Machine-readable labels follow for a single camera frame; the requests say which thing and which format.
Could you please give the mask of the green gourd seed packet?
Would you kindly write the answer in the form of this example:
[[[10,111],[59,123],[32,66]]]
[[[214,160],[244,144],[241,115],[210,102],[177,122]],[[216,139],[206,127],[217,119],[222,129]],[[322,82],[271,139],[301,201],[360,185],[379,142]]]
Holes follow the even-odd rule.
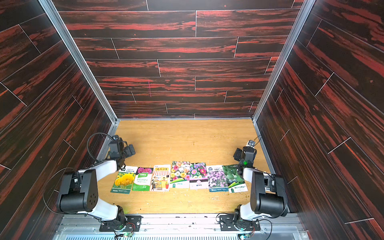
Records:
[[[238,165],[224,165],[223,171],[225,173],[228,188],[230,193],[247,192],[248,188],[245,181],[237,173]]]

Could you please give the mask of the yellow marigold seed packet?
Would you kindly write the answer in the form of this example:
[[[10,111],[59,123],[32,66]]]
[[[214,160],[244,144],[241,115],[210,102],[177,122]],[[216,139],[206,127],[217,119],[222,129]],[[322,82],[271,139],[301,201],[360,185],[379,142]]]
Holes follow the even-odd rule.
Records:
[[[114,181],[111,193],[129,194],[136,178],[138,167],[125,166],[121,168]]]

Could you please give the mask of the pink cosmos seed packet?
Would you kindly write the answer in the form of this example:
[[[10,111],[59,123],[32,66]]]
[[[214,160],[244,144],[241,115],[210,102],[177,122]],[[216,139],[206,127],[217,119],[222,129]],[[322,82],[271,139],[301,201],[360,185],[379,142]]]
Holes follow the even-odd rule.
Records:
[[[229,185],[222,165],[207,166],[210,192],[228,192]]]

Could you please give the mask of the magenta flower green seed packet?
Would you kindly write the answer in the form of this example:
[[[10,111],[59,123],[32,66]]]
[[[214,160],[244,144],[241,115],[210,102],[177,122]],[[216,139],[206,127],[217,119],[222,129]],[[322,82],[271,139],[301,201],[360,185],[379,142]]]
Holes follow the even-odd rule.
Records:
[[[153,168],[139,167],[136,172],[132,190],[136,192],[149,192],[151,188],[152,175]]]

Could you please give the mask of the cartoon shop seed packet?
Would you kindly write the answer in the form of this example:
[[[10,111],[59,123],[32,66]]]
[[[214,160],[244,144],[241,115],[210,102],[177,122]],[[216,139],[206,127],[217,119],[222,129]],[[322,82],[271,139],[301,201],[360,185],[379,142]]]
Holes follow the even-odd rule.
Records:
[[[151,181],[151,192],[168,192],[170,189],[171,165],[155,165]]]

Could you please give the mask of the aster flower seed packet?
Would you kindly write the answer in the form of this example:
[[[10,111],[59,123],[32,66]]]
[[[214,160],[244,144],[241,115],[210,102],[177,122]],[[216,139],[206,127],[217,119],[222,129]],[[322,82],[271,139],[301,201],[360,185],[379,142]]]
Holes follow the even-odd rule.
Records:
[[[208,189],[209,179],[207,174],[206,163],[194,163],[190,168],[190,189]]]

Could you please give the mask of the mixed ranunculus seed packet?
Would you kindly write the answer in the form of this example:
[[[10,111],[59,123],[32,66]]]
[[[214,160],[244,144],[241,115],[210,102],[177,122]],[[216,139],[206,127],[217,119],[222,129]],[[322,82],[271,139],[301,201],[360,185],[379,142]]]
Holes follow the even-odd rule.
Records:
[[[190,187],[191,163],[173,161],[171,165],[171,188],[188,189]]]

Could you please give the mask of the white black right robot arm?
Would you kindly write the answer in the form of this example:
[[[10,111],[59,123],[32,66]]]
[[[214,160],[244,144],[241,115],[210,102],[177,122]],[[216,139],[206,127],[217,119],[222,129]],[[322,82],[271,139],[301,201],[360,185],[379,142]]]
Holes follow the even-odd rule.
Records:
[[[237,175],[251,183],[250,202],[234,211],[233,224],[239,229],[254,226],[260,218],[275,219],[288,214],[285,181],[280,175],[268,174],[253,167],[257,154],[256,143],[250,140],[242,149],[236,149]]]

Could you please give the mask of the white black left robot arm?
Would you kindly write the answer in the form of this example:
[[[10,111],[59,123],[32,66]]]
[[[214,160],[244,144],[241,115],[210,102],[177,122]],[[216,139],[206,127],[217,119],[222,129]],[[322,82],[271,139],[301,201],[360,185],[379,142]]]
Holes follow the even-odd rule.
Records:
[[[118,135],[110,136],[109,152],[105,160],[96,160],[91,167],[66,173],[58,194],[57,208],[64,214],[84,214],[99,220],[112,231],[122,231],[128,222],[119,205],[109,204],[99,197],[98,181],[123,170],[125,159],[136,154],[132,144],[127,144]]]

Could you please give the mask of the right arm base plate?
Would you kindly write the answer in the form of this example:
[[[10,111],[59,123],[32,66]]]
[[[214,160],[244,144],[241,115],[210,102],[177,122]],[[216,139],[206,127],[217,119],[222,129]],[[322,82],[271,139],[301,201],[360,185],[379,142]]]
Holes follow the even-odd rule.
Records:
[[[216,216],[221,231],[260,231],[261,227],[258,221],[248,221],[241,218],[234,219],[234,214],[220,213]]]

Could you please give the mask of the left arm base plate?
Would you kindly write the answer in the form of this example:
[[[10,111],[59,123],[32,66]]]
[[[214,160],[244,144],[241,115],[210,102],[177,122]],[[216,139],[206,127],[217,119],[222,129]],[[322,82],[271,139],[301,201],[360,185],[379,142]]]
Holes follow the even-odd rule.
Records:
[[[119,233],[119,232],[138,232],[141,227],[143,216],[140,215],[125,215],[125,223],[118,220],[101,221],[99,231],[102,233]]]

